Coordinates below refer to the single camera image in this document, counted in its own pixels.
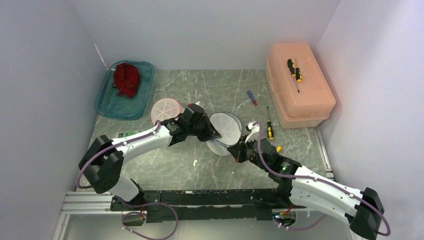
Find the white mesh blue zip laundry bag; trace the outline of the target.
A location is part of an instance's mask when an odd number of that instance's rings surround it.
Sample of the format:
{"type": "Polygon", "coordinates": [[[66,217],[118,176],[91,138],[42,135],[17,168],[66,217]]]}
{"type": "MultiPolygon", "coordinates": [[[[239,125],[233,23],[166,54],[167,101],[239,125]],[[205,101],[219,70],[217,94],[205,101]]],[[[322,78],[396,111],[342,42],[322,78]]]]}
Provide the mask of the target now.
{"type": "Polygon", "coordinates": [[[216,155],[229,156],[227,148],[235,145],[242,134],[240,119],[230,112],[216,112],[209,119],[221,137],[207,141],[207,146],[216,155]]]}

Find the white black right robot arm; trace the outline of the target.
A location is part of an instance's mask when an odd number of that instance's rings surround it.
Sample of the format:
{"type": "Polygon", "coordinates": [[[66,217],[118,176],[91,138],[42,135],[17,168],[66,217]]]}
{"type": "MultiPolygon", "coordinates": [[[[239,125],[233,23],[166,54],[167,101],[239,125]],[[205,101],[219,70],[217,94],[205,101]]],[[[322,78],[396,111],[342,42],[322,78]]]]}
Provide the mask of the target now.
{"type": "Polygon", "coordinates": [[[279,154],[266,139],[242,140],[227,150],[236,162],[250,162],[278,183],[275,200],[280,207],[301,206],[321,212],[346,224],[352,232],[367,240],[391,234],[383,204],[375,190],[369,187],[359,190],[329,180],[279,154]]]}

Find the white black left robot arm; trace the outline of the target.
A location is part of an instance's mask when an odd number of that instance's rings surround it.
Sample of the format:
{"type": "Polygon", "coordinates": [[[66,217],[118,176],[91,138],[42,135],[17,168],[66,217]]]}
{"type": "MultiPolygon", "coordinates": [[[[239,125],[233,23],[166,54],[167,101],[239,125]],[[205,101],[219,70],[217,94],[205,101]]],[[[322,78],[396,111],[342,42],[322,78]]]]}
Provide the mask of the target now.
{"type": "Polygon", "coordinates": [[[78,164],[76,187],[92,188],[97,194],[111,193],[131,210],[144,203],[144,191],[134,180],[121,175],[130,160],[150,151],[173,146],[196,137],[200,142],[221,138],[208,114],[190,103],[176,117],[156,121],[154,127],[129,137],[110,139],[101,135],[91,144],[78,164]]]}

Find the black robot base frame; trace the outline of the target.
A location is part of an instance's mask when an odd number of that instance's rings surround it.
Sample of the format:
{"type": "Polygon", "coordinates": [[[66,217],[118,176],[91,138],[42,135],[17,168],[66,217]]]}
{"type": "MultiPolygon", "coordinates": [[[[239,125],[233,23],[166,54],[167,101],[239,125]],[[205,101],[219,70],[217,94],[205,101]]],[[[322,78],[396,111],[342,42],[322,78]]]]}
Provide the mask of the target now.
{"type": "Polygon", "coordinates": [[[113,212],[137,211],[146,214],[147,223],[189,220],[256,219],[267,221],[293,204],[292,184],[277,188],[219,190],[146,190],[140,197],[123,203],[114,196],[113,212]]]}

